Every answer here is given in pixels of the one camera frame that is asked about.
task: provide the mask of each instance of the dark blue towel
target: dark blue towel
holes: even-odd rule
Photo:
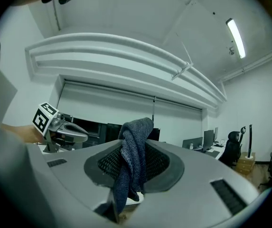
[[[143,190],[146,182],[145,141],[153,128],[154,122],[146,117],[125,123],[120,130],[121,155],[125,161],[114,185],[118,214],[124,209],[127,198],[139,201],[137,192]]]

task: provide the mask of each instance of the ceiling light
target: ceiling light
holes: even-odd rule
[[[245,57],[244,44],[242,43],[241,36],[239,34],[239,30],[235,24],[235,21],[233,19],[229,19],[226,22],[226,24],[228,25],[228,27],[231,30],[231,33],[233,34],[235,43],[239,51],[240,58],[244,58]]]

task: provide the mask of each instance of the ceiling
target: ceiling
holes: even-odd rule
[[[56,13],[60,34],[126,36],[189,62],[183,41],[194,67],[213,82],[272,52],[272,21],[255,0],[72,0],[56,3]],[[229,18],[243,39],[243,59],[225,23]]]

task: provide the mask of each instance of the desk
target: desk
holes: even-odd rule
[[[223,155],[224,151],[225,151],[225,143],[222,144],[223,147],[216,147],[216,146],[212,146],[210,150],[208,150],[207,152],[213,152],[213,151],[218,151],[219,154],[215,157],[216,160],[219,160],[220,157]]]

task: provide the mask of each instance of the white marker cube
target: white marker cube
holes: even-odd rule
[[[59,111],[47,102],[39,104],[35,117],[32,120],[35,128],[45,136],[52,119]]]

